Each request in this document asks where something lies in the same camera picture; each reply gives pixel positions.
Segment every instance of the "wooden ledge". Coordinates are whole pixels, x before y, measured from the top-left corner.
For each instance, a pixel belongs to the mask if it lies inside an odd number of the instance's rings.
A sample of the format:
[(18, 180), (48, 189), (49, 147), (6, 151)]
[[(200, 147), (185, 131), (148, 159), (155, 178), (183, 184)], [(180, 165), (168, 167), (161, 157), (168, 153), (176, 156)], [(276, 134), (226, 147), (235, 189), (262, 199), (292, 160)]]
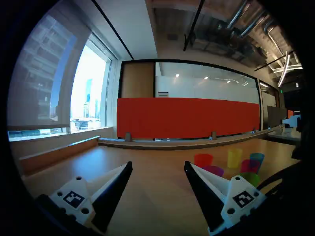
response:
[(211, 148), (223, 146), (237, 142), (243, 142), (251, 138), (262, 138), (268, 133), (282, 128), (277, 126), (272, 129), (257, 131), (256, 133), (245, 133), (242, 135), (234, 135), (228, 137), (220, 137), (215, 140), (199, 139), (199, 140), (177, 140), (177, 141), (133, 141), (125, 142), (124, 139), (99, 138), (98, 144), (107, 147), (141, 149), (141, 150), (186, 150), (198, 148)]

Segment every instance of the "green cup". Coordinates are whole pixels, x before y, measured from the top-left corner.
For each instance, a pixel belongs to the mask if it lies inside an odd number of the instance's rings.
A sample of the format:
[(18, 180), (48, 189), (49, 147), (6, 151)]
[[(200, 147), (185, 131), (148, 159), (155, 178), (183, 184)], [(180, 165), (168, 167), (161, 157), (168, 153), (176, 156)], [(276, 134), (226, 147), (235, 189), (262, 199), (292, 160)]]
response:
[(258, 186), (258, 184), (260, 182), (259, 176), (255, 173), (244, 172), (244, 173), (240, 173), (239, 175), (242, 176), (244, 179), (246, 179), (247, 182), (249, 182), (255, 188)]

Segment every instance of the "plastic cup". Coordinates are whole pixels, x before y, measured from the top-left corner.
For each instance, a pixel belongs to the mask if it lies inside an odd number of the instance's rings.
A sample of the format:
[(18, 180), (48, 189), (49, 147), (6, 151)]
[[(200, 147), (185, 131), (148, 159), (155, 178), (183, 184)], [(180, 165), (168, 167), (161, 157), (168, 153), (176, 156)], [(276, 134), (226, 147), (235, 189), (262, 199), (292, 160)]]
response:
[(241, 173), (252, 172), (258, 173), (260, 162), (258, 160), (246, 159), (242, 161), (241, 164)]
[(228, 150), (228, 168), (238, 168), (241, 162), (243, 150), (233, 148)]
[(257, 173), (260, 170), (260, 167), (261, 167), (261, 164), (263, 163), (263, 159), (264, 158), (265, 158), (265, 155), (262, 154), (262, 153), (252, 153), (252, 154), (249, 155), (249, 159), (250, 160), (257, 160), (257, 161), (259, 161), (259, 168), (258, 168)]
[(239, 175), (246, 179), (247, 182), (249, 182), (254, 187), (257, 187), (260, 182), (259, 176), (253, 172), (244, 172), (240, 173)]
[(204, 170), (211, 172), (217, 176), (222, 177), (224, 170), (218, 166), (204, 166), (202, 167)]
[(196, 166), (204, 167), (212, 164), (213, 156), (206, 153), (199, 153), (194, 156), (194, 163)]

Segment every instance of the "roller shade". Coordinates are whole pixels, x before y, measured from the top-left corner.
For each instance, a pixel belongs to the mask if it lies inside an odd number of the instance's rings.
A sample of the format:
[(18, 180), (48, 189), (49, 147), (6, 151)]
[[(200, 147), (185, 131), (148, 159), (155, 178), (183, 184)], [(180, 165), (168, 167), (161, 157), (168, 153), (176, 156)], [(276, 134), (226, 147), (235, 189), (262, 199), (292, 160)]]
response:
[(7, 101), (7, 128), (70, 126), (74, 75), (90, 29), (65, 1), (35, 26), (17, 59)]

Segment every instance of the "linear light fixture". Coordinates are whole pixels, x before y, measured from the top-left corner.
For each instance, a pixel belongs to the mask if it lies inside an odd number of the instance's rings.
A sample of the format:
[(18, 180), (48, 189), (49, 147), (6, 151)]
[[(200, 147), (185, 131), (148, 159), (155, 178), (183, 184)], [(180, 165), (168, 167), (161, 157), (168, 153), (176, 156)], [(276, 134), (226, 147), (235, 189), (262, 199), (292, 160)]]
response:
[(287, 69), (288, 69), (288, 65), (289, 65), (289, 60), (290, 60), (290, 54), (288, 54), (288, 52), (286, 52), (286, 55), (285, 55), (285, 63), (284, 63), (284, 70), (281, 74), (281, 77), (280, 77), (280, 80), (279, 80), (279, 83), (278, 83), (278, 88), (280, 88), (282, 82), (283, 82), (283, 79), (285, 77), (285, 74), (287, 73)]
[(265, 84), (263, 84), (263, 83), (259, 83), (260, 85), (263, 85), (264, 87), (266, 87), (266, 88), (268, 88), (268, 86), (267, 85), (265, 85)]
[[(288, 66), (287, 70), (301, 70), (303, 69), (301, 64), (291, 65)], [(284, 70), (284, 67), (273, 69), (273, 73), (282, 72)]]

